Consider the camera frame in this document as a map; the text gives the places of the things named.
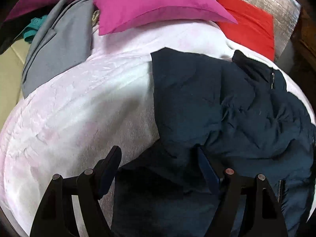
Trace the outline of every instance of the zipper pull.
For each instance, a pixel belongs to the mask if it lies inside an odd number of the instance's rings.
[[[313,140],[312,145],[313,145],[313,148],[315,149],[316,148],[315,138],[313,137],[312,140]]]
[[[275,78],[275,75],[274,75],[274,72],[272,72],[271,89],[273,89],[274,87],[274,78]]]

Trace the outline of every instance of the pillow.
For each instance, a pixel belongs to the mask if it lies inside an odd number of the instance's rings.
[[[237,23],[216,0],[94,0],[94,4],[100,10],[100,35],[162,20]]]
[[[226,37],[274,60],[273,16],[242,0],[217,0],[238,24],[219,22]]]

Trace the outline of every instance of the white blanket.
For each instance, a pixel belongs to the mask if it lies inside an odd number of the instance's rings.
[[[79,175],[94,167],[113,145],[121,147],[123,165],[159,138],[150,53],[163,47],[225,60],[231,60],[238,49],[278,69],[264,56],[227,39],[213,22],[157,22],[105,36],[96,30],[87,61],[19,102],[0,133],[0,205],[15,228],[18,223],[30,233],[53,174]],[[282,73],[287,90],[305,104],[315,124],[307,98]],[[79,232],[87,236],[76,199],[74,207]],[[110,224],[113,184],[101,207]]]

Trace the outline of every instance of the metal pin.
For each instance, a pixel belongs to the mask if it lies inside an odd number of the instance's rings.
[[[60,174],[54,174],[52,178],[53,180],[57,180],[59,177],[60,177]]]
[[[235,171],[232,170],[231,168],[227,168],[227,169],[225,170],[225,173],[226,173],[227,175],[233,175],[233,174],[235,173]]]
[[[261,180],[261,181],[264,181],[265,180],[265,176],[263,174],[258,174],[258,178]]]
[[[91,175],[93,173],[93,169],[91,169],[91,168],[88,168],[88,169],[86,169],[85,171],[84,171],[84,174],[85,175]]]

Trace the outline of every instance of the teal garment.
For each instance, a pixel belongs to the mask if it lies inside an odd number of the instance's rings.
[[[47,15],[44,15],[41,18],[33,18],[31,20],[31,23],[28,24],[25,29],[23,29],[22,35],[26,42],[32,43],[33,38],[35,37],[37,31],[40,29],[46,18]]]

